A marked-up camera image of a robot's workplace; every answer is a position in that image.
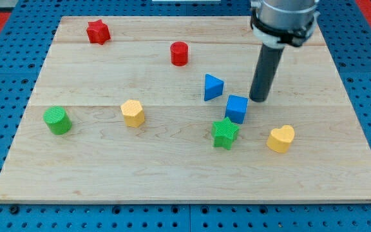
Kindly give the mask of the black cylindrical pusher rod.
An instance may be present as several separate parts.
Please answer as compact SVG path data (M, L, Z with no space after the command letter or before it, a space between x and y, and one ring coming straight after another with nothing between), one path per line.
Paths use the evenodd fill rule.
M262 45L249 92L252 101L267 100L283 51Z

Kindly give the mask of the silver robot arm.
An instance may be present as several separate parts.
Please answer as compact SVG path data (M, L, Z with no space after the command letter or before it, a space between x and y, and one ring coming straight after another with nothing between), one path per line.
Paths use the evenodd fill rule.
M249 97L264 102L284 48L301 47L317 27L318 0L252 0L251 28L262 46Z

